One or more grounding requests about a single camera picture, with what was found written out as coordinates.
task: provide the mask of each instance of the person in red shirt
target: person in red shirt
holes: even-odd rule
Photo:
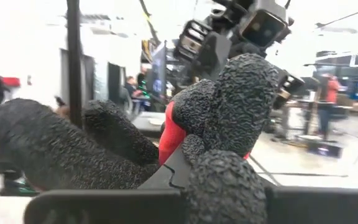
[[[327,97],[326,101],[330,103],[336,103],[336,95],[338,93],[340,84],[336,76],[328,74],[328,84],[327,84]]]
[[[320,99],[320,101],[326,101],[330,103],[336,103],[336,97],[340,84],[337,78],[333,74],[324,74],[323,76],[328,77],[327,89],[325,99]],[[329,131],[329,120],[331,117],[331,110],[329,108],[319,108],[318,116],[320,121],[319,134],[324,136],[324,140],[327,140],[328,131]]]

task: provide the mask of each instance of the red object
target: red object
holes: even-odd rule
[[[173,105],[174,102],[170,102],[165,110],[165,129],[158,145],[158,160],[160,161],[160,165],[167,161],[186,137],[186,131],[172,120]],[[248,159],[249,154],[250,153],[247,153],[244,159]]]
[[[327,97],[326,101],[336,103],[336,95],[339,89],[339,82],[336,79],[328,81]]]
[[[20,78],[16,77],[3,77],[2,81],[9,87],[20,87]]]

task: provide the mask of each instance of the floor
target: floor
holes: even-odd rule
[[[262,134],[254,147],[252,156],[269,172],[275,174],[274,178],[282,185],[302,185],[314,187],[345,187],[358,188],[358,163],[352,166],[358,155],[358,117],[340,123],[335,127],[347,131],[342,137],[344,152],[341,159],[330,159],[323,156],[308,154],[305,149],[288,146],[283,143],[272,142],[269,134]],[[250,163],[255,170],[263,173],[253,161]],[[301,174],[331,174],[346,175],[349,177],[310,177]],[[30,198],[0,197],[0,223],[20,224],[25,206]]]

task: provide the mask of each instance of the red shirt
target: red shirt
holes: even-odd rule
[[[327,87],[327,97],[326,101],[331,103],[336,103],[336,93],[339,89],[339,82],[336,79],[331,79],[328,81]]]

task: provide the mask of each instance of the black textured finger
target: black textured finger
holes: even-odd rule
[[[202,136],[213,91],[214,82],[201,80],[175,95],[173,122],[188,134]]]
[[[277,71],[255,54],[234,57],[219,74],[203,139],[206,150],[252,150],[272,110]]]
[[[264,186],[252,166],[237,154],[204,153],[193,166],[189,181],[188,223],[266,223]]]
[[[195,134],[189,134],[183,140],[181,149],[186,161],[193,165],[197,158],[205,152],[204,141]]]
[[[0,106],[0,149],[42,190],[134,189],[158,168],[138,166],[103,149],[33,100]]]
[[[88,102],[82,117],[86,133],[105,149],[139,165],[157,163],[158,148],[112,101]]]

